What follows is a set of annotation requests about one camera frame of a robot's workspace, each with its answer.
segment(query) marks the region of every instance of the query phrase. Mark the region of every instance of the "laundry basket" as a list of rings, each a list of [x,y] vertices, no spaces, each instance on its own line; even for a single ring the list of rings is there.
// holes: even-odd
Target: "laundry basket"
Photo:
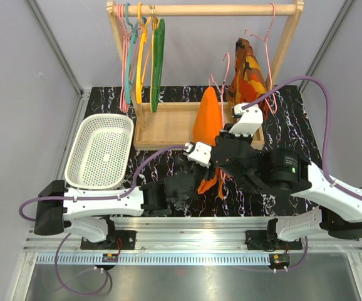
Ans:
[[[80,189],[115,189],[127,168],[133,122],[124,115],[96,114],[82,121],[65,170]]]

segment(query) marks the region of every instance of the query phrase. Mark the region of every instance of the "metal grate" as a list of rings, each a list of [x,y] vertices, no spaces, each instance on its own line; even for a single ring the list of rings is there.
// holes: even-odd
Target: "metal grate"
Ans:
[[[39,264],[54,263],[55,253],[40,253]],[[58,257],[60,265],[112,265],[103,262],[102,253],[62,253]],[[242,254],[147,254],[122,253],[119,265],[269,265],[269,255],[265,253]]]

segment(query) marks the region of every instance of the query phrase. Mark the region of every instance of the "white wall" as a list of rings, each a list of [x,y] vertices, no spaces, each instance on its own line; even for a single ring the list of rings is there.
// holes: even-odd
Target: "white wall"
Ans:
[[[0,300],[31,226],[18,207],[53,179],[76,103],[26,2],[0,0]]]
[[[121,85],[121,65],[106,12],[106,0],[37,0],[80,85],[84,88]],[[274,0],[276,4],[292,0]],[[337,15],[343,0],[306,0],[304,12],[278,82],[303,75]],[[268,4],[268,0],[155,0],[154,4]],[[286,17],[277,17],[269,37],[273,57]],[[165,18],[162,85],[207,85],[209,74],[221,82],[224,53],[233,64],[235,42],[249,28],[264,36],[271,17]],[[251,37],[267,75],[264,43]],[[149,74],[145,84],[149,83]]]
[[[334,176],[362,186],[362,1],[356,1],[315,77],[327,84],[332,103],[328,166]],[[324,97],[309,84],[304,102],[323,140]]]

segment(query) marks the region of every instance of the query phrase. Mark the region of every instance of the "gray floor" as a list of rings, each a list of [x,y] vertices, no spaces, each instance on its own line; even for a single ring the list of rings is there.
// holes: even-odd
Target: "gray floor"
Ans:
[[[300,256],[292,255],[292,259],[297,261]],[[70,281],[71,288],[91,292],[103,283],[104,277],[96,271],[71,280],[85,268],[59,267],[62,279]],[[93,300],[360,300],[348,260],[342,254],[309,254],[300,269],[276,275],[267,267],[244,268],[118,266],[110,271],[111,292]],[[58,287],[54,266],[37,265],[26,300],[82,300],[65,289],[56,290]]]

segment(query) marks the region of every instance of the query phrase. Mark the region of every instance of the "black marble table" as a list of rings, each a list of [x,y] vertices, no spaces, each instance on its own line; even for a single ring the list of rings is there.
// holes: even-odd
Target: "black marble table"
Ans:
[[[183,101],[199,102],[206,87],[162,87],[161,102]],[[90,95],[85,118],[98,113],[122,114],[118,101],[119,87],[96,87]],[[143,89],[143,101],[148,102],[149,88]],[[321,156],[314,140],[308,115],[297,86],[286,86],[276,94],[279,109],[275,116],[269,114],[264,122],[264,150],[283,147],[303,152],[310,160],[321,165]],[[136,121],[135,111],[131,106],[126,114]],[[123,187],[131,186],[135,169],[154,151],[135,150],[132,146]],[[138,185],[156,181],[184,166],[186,158],[180,151],[168,151],[153,160],[144,168],[138,178]],[[217,185],[200,195],[188,209],[175,210],[172,216],[291,216],[305,213],[316,204],[300,198],[279,199],[270,195],[251,195],[240,191],[233,180],[226,179],[224,185],[225,199],[217,196]]]

